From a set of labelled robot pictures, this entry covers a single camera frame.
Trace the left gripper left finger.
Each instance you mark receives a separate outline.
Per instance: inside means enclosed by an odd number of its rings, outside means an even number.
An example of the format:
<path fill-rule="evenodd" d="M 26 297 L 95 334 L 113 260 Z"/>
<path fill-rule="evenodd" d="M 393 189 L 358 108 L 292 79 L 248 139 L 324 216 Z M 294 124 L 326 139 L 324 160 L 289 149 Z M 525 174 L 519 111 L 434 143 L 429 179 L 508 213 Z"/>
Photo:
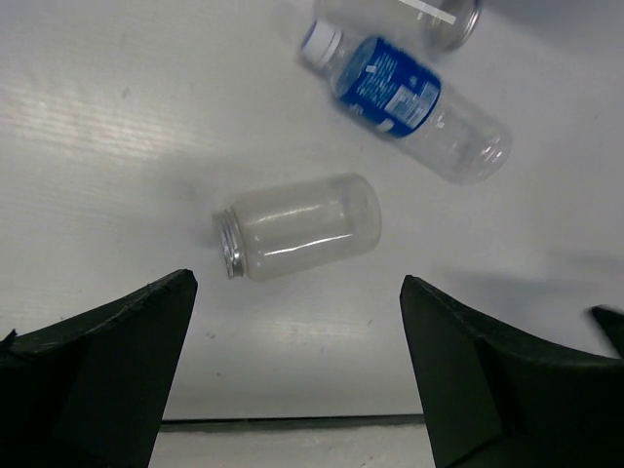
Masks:
<path fill-rule="evenodd" d="M 146 467 L 198 290 L 180 269 L 1 339 L 4 467 Z"/>

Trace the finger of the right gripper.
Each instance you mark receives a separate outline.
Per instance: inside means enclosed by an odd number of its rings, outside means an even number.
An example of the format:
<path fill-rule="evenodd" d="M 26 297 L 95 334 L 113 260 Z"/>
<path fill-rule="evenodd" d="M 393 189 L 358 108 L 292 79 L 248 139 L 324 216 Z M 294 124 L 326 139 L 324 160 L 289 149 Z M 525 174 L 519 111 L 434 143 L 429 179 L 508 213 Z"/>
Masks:
<path fill-rule="evenodd" d="M 624 358 L 624 316 L 623 312 L 604 305 L 594 306 L 588 315 L 602 331 L 615 353 Z"/>

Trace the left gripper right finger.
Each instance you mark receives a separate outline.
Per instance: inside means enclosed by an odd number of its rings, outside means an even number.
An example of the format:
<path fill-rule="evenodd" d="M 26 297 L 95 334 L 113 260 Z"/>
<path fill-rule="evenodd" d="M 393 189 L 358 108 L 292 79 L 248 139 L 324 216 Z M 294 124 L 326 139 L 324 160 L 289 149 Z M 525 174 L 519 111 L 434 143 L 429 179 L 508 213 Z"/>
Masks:
<path fill-rule="evenodd" d="M 439 467 L 619 467 L 623 359 L 572 349 L 408 276 L 400 304 Z"/>

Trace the short clear wide bottle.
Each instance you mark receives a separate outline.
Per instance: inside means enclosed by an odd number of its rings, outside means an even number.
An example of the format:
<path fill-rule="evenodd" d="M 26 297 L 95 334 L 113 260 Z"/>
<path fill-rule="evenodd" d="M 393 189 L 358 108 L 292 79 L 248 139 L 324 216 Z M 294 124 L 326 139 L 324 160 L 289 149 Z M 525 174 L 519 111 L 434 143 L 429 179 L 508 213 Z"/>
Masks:
<path fill-rule="evenodd" d="M 354 173 L 240 194 L 214 214 L 227 277 L 257 282 L 367 254 L 381 227 L 376 193 Z"/>

